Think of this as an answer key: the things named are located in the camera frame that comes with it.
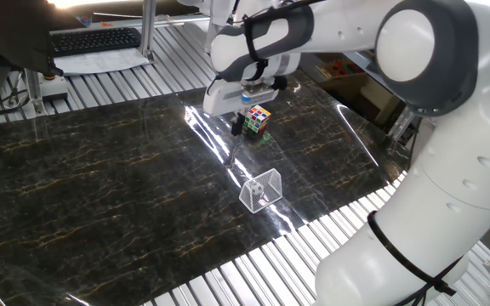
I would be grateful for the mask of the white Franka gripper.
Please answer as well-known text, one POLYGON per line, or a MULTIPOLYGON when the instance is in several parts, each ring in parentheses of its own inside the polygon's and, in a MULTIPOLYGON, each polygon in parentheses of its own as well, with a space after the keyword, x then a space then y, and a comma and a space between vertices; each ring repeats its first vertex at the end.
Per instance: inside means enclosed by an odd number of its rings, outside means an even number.
MULTIPOLYGON (((278 89, 272 88, 265 82, 246 85, 243 82, 227 82, 217 77, 206 89, 203 109, 210 115, 221 116, 270 102, 278 94, 278 89)), ((242 113, 233 116, 231 126, 233 136, 242 133, 244 122, 245 116, 242 113)))

